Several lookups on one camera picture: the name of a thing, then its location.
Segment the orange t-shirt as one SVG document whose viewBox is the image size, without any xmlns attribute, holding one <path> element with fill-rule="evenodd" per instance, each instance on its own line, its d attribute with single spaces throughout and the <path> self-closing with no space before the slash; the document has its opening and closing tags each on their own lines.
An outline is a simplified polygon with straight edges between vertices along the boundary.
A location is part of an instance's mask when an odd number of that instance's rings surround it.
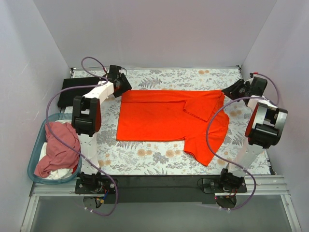
<svg viewBox="0 0 309 232">
<path fill-rule="evenodd" d="M 225 140 L 229 117 L 220 90 L 130 90 L 121 97 L 118 141 L 184 141 L 184 152 L 207 166 Z"/>
</svg>

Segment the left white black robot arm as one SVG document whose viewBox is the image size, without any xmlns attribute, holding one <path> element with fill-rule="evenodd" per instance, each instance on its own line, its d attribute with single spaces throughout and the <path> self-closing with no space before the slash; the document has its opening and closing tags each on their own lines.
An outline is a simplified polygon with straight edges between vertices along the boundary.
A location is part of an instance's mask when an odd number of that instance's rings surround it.
<svg viewBox="0 0 309 232">
<path fill-rule="evenodd" d="M 78 134 L 81 147 L 81 174 L 100 174 L 97 152 L 97 135 L 101 128 L 100 106 L 109 97 L 120 97 L 132 89 L 124 70 L 120 66 L 110 65 L 96 87 L 73 99 L 72 126 Z"/>
</svg>

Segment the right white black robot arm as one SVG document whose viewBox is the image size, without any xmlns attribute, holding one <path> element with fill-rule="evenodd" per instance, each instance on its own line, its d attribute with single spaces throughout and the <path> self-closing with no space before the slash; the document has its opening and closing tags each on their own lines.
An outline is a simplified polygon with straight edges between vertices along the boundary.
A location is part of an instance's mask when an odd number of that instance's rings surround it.
<svg viewBox="0 0 309 232">
<path fill-rule="evenodd" d="M 270 78 L 258 72 L 250 73 L 250 77 L 247 81 L 238 80 L 222 90 L 229 99 L 242 99 L 252 110 L 243 147 L 232 163 L 221 171 L 218 185 L 224 192 L 234 191 L 243 186 L 245 170 L 265 149 L 279 142 L 288 115 L 287 110 L 264 98 Z"/>
</svg>

